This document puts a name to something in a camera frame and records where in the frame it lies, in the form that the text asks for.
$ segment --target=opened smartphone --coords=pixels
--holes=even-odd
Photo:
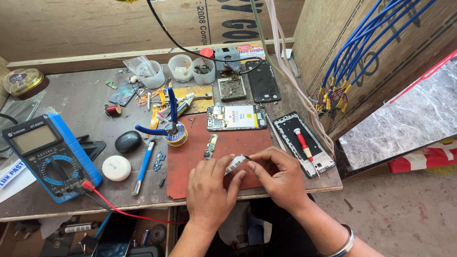
[[[274,120],[273,125],[289,147],[293,156],[300,161],[302,169],[309,178],[317,176],[316,171],[321,174],[335,166],[332,157],[325,151],[319,140],[317,140],[297,112],[289,113],[282,118]],[[300,132],[311,151],[311,155],[313,156],[315,167],[313,167],[313,164],[303,152],[302,145],[298,141],[297,135],[294,133],[295,129],[300,129]]]
[[[207,109],[206,121],[208,131],[268,127],[263,104],[210,106]]]

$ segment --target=person's right hand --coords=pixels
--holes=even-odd
[[[305,175],[297,158],[275,146],[249,158],[252,161],[248,162],[248,167],[279,207],[293,215],[310,203],[311,200],[306,195]]]

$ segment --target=blue multimeter case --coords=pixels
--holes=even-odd
[[[57,203],[75,198],[85,180],[101,175],[58,114],[47,113],[2,131],[2,137]]]

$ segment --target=marble tile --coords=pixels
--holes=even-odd
[[[457,58],[340,137],[352,170],[457,134]]]

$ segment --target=silver bangle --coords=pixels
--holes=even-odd
[[[341,225],[349,231],[349,239],[347,240],[346,245],[343,246],[343,248],[341,248],[338,252],[336,252],[334,254],[324,255],[322,253],[319,253],[320,256],[322,256],[322,257],[341,257],[341,256],[344,256],[345,254],[347,254],[347,252],[349,252],[349,250],[354,246],[354,242],[356,240],[356,236],[354,235],[354,232],[348,225],[345,225],[345,224],[341,224]]]

